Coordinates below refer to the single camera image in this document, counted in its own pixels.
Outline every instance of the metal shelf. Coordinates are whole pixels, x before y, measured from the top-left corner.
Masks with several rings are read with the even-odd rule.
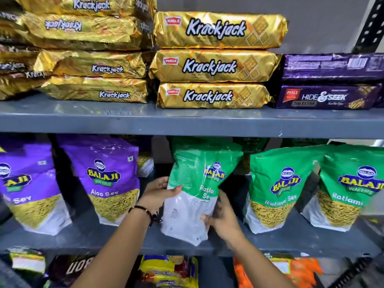
[[[161,109],[148,104],[61,101],[36,94],[0,103],[0,132],[379,139],[384,111]]]
[[[141,180],[141,190],[144,190],[146,182],[153,177],[164,175],[160,173],[165,169],[167,168],[163,165],[155,166],[151,177]],[[232,186],[236,184],[238,188],[234,189]],[[248,189],[248,180],[244,176],[232,175],[222,184],[222,189],[228,193],[232,206],[239,216],[239,210],[244,204]],[[116,227],[99,224],[98,217],[82,187],[79,186],[75,192],[72,192],[73,190],[74,188],[68,190],[68,194],[74,195],[74,198],[69,200],[75,203],[72,210],[73,224],[64,228],[57,236],[49,236],[26,232],[14,218],[11,218],[0,228],[0,252],[14,246],[28,246],[56,255],[97,253]],[[250,242],[262,252],[289,252],[295,257],[306,253],[311,257],[356,258],[365,253],[374,257],[381,252],[382,247],[382,240],[371,236],[364,229],[363,221],[357,222],[348,232],[337,232],[313,227],[295,209],[291,211],[284,227],[276,231],[254,235],[240,219],[239,223]],[[233,256],[232,251],[213,230],[210,230],[208,241],[195,247],[187,242],[165,236],[160,232],[159,224],[154,224],[148,229],[140,253]]]

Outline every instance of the black bracelet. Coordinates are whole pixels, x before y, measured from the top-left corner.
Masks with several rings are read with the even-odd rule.
[[[149,217],[150,217],[150,219],[151,219],[151,223],[149,224],[149,227],[152,226],[152,223],[153,223],[154,221],[156,221],[156,222],[162,222],[162,220],[158,218],[158,215],[159,215],[159,214],[158,214],[157,212],[156,212],[156,214],[152,214],[147,208],[142,207],[142,206],[140,206],[140,205],[132,206],[132,207],[129,209],[128,213],[130,213],[131,210],[132,210],[133,208],[139,208],[139,209],[141,209],[141,210],[144,210],[144,211],[149,215]]]

